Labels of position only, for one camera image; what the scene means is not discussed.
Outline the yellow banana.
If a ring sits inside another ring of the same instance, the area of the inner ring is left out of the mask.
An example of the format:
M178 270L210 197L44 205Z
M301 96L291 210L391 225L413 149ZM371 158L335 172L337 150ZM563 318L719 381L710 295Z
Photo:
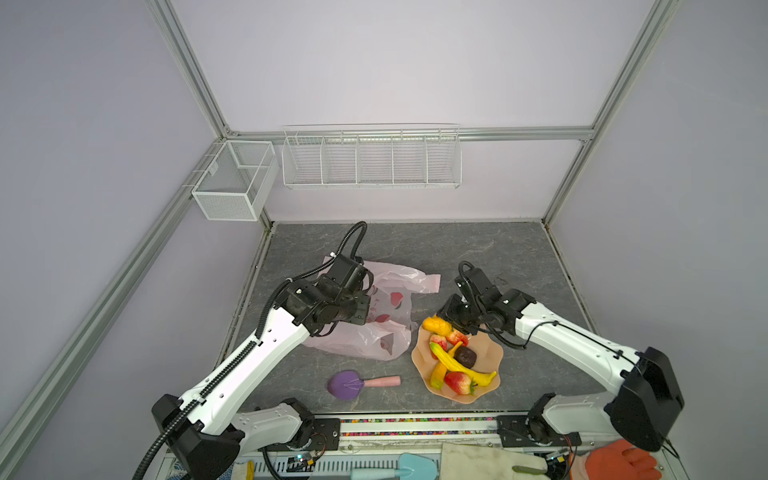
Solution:
M492 381L497 377L496 371L493 371L491 373L482 373L482 372L477 372L475 370L463 367L447 352L442 351L441 348L434 343L429 343L429 348L430 348L430 351L435 355L437 360L443 363L447 367L448 371L465 372L469 374L473 379L473 381L480 387L489 386L492 383Z

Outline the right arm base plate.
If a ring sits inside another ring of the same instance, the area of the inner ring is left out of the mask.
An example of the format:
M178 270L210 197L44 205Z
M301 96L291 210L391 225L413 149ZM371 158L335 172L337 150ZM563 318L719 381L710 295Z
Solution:
M582 445L579 433L560 434L542 419L530 419L527 414L507 414L496 417L497 434L505 448L577 447Z

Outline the orange rubber glove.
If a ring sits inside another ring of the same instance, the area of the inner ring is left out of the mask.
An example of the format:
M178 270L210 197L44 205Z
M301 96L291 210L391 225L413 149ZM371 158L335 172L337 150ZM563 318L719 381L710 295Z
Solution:
M572 480L658 480L657 460L626 440L619 440L576 456L569 473Z

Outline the small white mesh basket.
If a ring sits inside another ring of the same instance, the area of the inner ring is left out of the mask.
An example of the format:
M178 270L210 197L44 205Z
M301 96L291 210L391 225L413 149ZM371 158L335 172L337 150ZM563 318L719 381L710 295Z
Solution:
M225 140L192 194L211 221L258 221L279 173L269 141Z

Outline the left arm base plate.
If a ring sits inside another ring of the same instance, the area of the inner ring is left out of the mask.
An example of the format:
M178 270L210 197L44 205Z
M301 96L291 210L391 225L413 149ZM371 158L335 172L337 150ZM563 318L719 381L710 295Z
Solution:
M339 418L314 418L305 421L296 435L287 443L268 445L270 452L277 451L336 451L341 439Z

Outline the red strawberry at plate front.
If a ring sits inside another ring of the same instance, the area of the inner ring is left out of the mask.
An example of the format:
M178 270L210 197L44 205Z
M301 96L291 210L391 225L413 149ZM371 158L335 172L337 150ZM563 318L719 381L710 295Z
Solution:
M474 394L476 383L465 372L448 372L443 382L456 395L472 396Z

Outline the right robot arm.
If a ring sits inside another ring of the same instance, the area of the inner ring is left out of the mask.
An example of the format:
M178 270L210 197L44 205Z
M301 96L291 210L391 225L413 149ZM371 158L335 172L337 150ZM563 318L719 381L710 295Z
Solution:
M515 348L538 345L597 381L602 392L544 394L528 411L521 436L550 445L573 434L621 438L649 452L663 449L685 402L669 358L639 351L585 330L519 290L481 296L452 295L438 317L464 333L480 330L518 337Z

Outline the yellow pear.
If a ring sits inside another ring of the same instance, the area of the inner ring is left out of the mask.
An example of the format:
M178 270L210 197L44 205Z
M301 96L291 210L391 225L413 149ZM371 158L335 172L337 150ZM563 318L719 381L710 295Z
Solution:
M438 316L432 316L427 319L425 319L421 327L431 332L432 334L448 337L451 335L451 333L454 331L454 328L451 323L443 320L442 318Z

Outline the beige cloth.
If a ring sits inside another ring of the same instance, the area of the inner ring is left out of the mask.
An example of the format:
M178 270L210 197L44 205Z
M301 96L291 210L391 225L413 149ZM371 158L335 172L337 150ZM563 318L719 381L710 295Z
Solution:
M503 449L444 443L440 480L548 479L543 458Z

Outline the dark brown fig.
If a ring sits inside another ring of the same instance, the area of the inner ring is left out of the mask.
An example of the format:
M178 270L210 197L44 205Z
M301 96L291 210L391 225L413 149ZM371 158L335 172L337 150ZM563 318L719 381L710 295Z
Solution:
M477 362L477 354L468 346L460 345L454 352L454 359L463 367L473 369Z

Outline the pink plastic bag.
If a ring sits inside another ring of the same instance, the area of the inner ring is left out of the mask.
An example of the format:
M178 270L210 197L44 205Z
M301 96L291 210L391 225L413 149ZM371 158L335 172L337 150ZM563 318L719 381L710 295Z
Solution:
M377 361L391 361L410 346L416 321L412 318L414 294L436 294L441 276L397 264L366 261L373 274L368 291L370 305L363 325L341 322L324 337L303 342L326 353Z

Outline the teal spatula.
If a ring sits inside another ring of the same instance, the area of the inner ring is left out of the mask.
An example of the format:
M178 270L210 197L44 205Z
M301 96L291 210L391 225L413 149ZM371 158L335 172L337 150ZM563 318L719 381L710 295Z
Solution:
M437 464L426 457L402 454L394 468L353 468L351 480L435 480L438 478Z

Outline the beige wavy fruit plate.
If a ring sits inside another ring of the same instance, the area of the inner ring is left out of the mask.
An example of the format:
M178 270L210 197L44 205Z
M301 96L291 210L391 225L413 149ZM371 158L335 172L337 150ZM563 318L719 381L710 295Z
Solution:
M502 347L485 333L458 344L435 342L436 333L418 329L411 360L429 393L464 405L501 385Z

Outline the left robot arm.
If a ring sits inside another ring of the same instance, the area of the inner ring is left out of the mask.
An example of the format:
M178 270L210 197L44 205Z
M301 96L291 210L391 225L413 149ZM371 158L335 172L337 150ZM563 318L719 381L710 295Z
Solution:
M324 274L284 280L269 296L257 328L222 364L181 396L166 394L152 415L159 435L133 474L142 479L169 448L190 479L217 479L243 453L307 439L313 414L289 398L251 414L239 409L297 346L340 322L364 324L372 276Z

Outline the pale strawberry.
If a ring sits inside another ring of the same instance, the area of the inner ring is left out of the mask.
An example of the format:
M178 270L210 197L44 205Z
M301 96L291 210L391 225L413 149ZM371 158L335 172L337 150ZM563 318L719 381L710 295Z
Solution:
M429 342L438 345L444 352L449 352L450 348L452 347L452 344L447 340L447 338L439 334L431 334L429 337Z

